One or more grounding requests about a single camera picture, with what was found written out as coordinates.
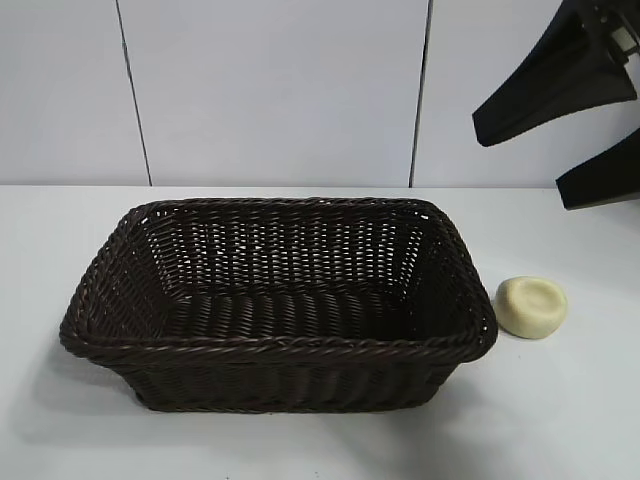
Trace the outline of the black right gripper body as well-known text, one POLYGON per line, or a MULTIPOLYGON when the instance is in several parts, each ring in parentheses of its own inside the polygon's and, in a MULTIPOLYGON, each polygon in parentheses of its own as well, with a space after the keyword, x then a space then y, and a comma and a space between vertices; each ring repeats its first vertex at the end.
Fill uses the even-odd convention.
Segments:
POLYGON ((624 67, 639 54, 638 1, 584 1, 583 14, 589 72, 624 67))

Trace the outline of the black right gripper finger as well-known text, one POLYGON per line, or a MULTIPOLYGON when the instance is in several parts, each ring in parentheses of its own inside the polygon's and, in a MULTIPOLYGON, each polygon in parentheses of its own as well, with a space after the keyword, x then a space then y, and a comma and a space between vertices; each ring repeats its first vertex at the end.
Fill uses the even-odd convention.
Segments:
POLYGON ((556 179, 566 210, 639 199, 639 133, 556 179))
POLYGON ((625 66, 588 71, 583 2, 560 3, 526 58, 473 113, 480 145, 497 145, 557 118, 638 98, 625 66))

